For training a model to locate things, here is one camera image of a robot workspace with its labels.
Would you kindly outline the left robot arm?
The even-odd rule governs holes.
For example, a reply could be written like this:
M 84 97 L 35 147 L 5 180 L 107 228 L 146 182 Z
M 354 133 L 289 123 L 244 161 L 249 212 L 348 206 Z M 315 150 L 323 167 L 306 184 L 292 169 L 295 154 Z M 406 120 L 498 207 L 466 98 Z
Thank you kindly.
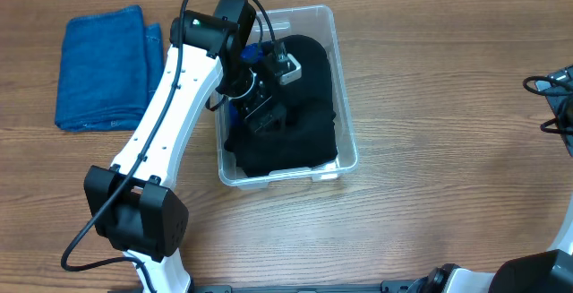
M 131 263 L 141 292 L 190 292 L 179 247 L 189 212 L 174 189 L 192 130 L 213 92 L 226 100 L 257 84 L 244 56 L 262 9 L 253 0 L 219 0 L 212 15 L 183 9 L 155 94 L 110 168 L 93 166 L 83 187 L 90 226 Z

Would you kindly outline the black cloth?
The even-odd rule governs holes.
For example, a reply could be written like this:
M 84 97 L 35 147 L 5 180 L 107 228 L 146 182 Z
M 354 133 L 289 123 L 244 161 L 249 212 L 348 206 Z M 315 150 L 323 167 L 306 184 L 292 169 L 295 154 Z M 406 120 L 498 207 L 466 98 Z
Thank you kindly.
M 287 85 L 271 80 L 271 95 L 288 110 L 332 111 L 332 74 L 324 47 L 305 35 L 290 35 L 278 39 L 278 43 L 298 61 L 302 75 Z
M 266 176 L 290 168 L 314 168 L 338 155 L 332 106 L 312 99 L 293 111 L 283 130 L 254 134 L 234 126 L 224 143 L 235 155 L 236 165 L 248 177 Z

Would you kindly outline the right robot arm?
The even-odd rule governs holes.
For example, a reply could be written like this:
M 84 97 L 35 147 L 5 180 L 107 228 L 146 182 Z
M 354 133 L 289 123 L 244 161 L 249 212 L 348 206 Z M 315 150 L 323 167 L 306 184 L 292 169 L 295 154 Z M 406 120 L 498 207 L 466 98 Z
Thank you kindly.
M 572 67 L 545 76 L 530 76 L 523 87 L 546 98 L 553 118 L 540 129 L 558 134 L 572 152 Z M 455 264 L 433 269 L 415 280 L 407 292 L 428 293 L 571 293 L 572 292 L 572 207 L 569 206 L 547 251 L 505 262 L 495 273 L 476 272 Z

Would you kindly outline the clear plastic container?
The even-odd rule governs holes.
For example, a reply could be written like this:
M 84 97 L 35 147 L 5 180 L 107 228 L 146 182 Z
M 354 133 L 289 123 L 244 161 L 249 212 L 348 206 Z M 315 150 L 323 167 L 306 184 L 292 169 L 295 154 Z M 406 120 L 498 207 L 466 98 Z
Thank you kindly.
M 316 168 L 293 168 L 270 172 L 263 177 L 248 177 L 236 165 L 235 155 L 224 149 L 229 135 L 231 111 L 228 104 L 215 113 L 218 148 L 218 175 L 228 186 L 242 190 L 265 188 L 270 183 L 289 179 L 310 179 L 313 182 L 336 179 L 355 169 L 359 155 L 355 144 L 351 110 L 346 93 L 343 66 L 338 47 L 338 35 L 332 11 L 323 4 L 268 10 L 274 33 L 278 39 L 289 35 L 305 35 L 319 42 L 326 51 L 332 74 L 332 100 L 338 155 L 335 160 Z

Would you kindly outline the blue sparkly cloth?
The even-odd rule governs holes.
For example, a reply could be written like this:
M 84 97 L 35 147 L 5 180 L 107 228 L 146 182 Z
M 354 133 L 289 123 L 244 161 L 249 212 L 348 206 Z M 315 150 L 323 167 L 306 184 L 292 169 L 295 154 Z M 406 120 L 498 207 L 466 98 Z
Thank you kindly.
M 244 69 L 241 72 L 244 80 L 238 85 L 238 92 L 229 98 L 228 116 L 231 126 L 243 125 L 242 120 L 239 118 L 237 111 L 232 104 L 232 100 L 242 97 L 252 86 L 253 76 L 257 75 L 260 79 L 266 82 L 264 70 L 262 68 L 261 60 L 265 57 L 265 47 L 269 43 L 254 43 L 245 47 L 241 53 L 242 64 Z

